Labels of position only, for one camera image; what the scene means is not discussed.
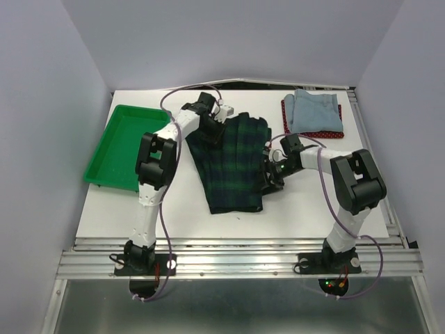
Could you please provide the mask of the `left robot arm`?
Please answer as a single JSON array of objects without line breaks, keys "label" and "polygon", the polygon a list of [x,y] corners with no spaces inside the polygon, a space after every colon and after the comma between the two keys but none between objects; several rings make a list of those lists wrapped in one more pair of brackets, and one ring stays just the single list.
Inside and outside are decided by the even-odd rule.
[{"label": "left robot arm", "polygon": [[161,203],[177,172],[183,140],[197,132],[205,143],[221,142],[226,119],[234,109],[209,93],[200,93],[198,100],[186,103],[170,117],[170,122],[154,133],[143,134],[136,159],[138,202],[136,224],[124,245],[123,265],[140,273],[154,268],[156,222]]}]

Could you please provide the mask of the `green navy plaid skirt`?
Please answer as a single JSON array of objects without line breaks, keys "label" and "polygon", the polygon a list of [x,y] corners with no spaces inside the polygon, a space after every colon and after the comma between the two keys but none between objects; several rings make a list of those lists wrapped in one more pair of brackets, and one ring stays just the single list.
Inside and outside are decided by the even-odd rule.
[{"label": "green navy plaid skirt", "polygon": [[186,138],[209,211],[260,212],[262,195],[255,187],[271,130],[264,118],[253,118],[249,113],[229,118],[225,125],[218,147],[206,143],[197,131]]}]

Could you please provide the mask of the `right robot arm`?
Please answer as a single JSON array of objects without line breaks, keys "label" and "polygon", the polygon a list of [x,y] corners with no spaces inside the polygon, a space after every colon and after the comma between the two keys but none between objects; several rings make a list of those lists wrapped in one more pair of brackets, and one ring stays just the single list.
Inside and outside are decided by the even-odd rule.
[{"label": "right robot arm", "polygon": [[361,273],[356,242],[371,210],[387,195],[385,182],[371,153],[329,150],[322,145],[303,145],[296,134],[283,135],[282,158],[271,143],[265,144],[257,188],[264,195],[281,191],[284,180],[302,170],[315,170],[320,178],[332,177],[339,204],[327,205],[334,225],[324,239],[321,251],[299,253],[293,270],[301,275]]}]

